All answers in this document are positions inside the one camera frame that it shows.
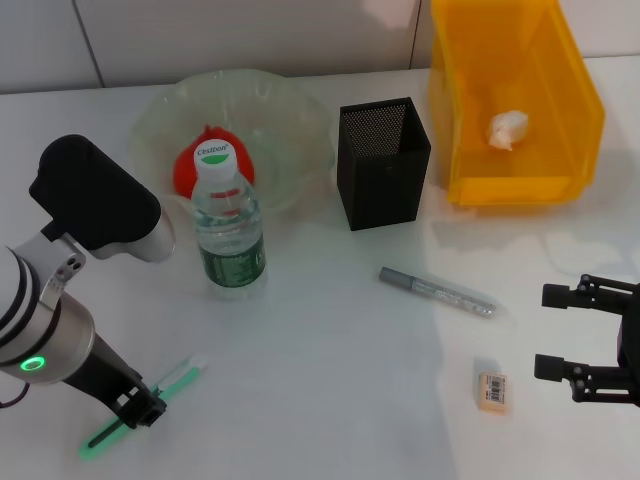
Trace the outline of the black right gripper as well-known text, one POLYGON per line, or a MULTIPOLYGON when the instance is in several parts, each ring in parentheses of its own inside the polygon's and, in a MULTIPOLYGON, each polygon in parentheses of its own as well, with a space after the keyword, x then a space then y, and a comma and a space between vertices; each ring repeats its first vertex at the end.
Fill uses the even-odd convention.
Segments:
POLYGON ((574 290, 567 285, 545 284, 542 306, 593 309, 622 315, 618 332, 620 367, 591 366, 537 354, 534 377, 558 383, 567 380, 576 403, 638 405, 639 285, 583 274, 574 290))

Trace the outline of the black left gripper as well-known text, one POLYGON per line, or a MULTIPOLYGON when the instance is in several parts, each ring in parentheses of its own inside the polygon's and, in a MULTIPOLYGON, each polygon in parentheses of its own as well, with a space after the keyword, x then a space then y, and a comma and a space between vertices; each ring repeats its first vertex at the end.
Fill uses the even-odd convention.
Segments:
POLYGON ((63 382, 107 406, 131 429, 151 426, 166 411, 158 389, 149 389, 99 335, 82 365, 63 382))

